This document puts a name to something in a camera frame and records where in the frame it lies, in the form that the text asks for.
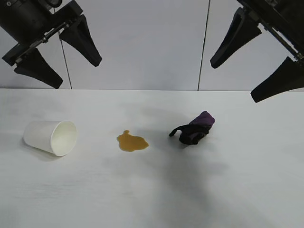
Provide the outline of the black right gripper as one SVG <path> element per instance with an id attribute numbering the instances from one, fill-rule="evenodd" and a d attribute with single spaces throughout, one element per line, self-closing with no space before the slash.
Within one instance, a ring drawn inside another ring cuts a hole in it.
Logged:
<path id="1" fill-rule="evenodd" d="M 262 31 L 269 31 L 298 61 L 287 57 L 278 69 L 252 92 L 258 103 L 280 93 L 304 87 L 304 2 L 302 0 L 240 0 L 230 27 L 210 63 L 221 66 Z"/>

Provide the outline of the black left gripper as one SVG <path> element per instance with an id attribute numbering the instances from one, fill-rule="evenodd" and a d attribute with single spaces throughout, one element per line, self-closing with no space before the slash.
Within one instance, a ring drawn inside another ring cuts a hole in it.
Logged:
<path id="1" fill-rule="evenodd" d="M 76 1 L 70 1 L 53 14 L 49 9 L 54 6 L 48 0 L 0 2 L 0 26 L 17 41 L 17 45 L 2 59 L 10 66 L 19 62 L 15 73 L 39 80 L 52 88 L 60 88 L 63 79 L 44 60 L 36 48 L 39 44 L 46 43 L 59 30 L 66 28 L 60 33 L 60 39 L 80 52 L 93 66 L 99 66 L 102 57 L 93 42 L 86 17 L 81 15 L 83 10 Z"/>

